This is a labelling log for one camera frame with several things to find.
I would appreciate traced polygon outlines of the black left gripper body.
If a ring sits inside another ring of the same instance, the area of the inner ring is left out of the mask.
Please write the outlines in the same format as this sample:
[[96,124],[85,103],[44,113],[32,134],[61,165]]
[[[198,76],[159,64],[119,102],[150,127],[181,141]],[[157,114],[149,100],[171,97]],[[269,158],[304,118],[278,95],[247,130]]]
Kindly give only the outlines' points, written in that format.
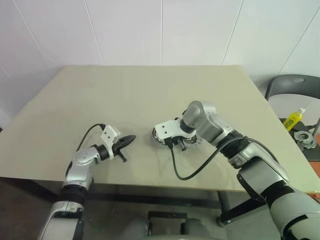
[[125,163],[127,162],[127,158],[121,153],[121,149],[125,147],[126,141],[121,138],[112,146],[112,152],[114,156],[120,156],[122,161]]

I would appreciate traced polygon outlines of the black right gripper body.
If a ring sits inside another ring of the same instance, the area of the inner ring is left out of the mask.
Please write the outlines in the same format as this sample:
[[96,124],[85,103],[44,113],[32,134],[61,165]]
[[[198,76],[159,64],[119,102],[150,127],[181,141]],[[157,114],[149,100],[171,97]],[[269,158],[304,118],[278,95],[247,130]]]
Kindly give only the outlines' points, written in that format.
[[171,152],[174,150],[174,146],[178,146],[181,151],[186,151],[187,147],[185,145],[185,140],[187,140],[187,138],[182,136],[175,136],[175,137],[165,138],[164,142],[165,142],[165,145],[168,146]]

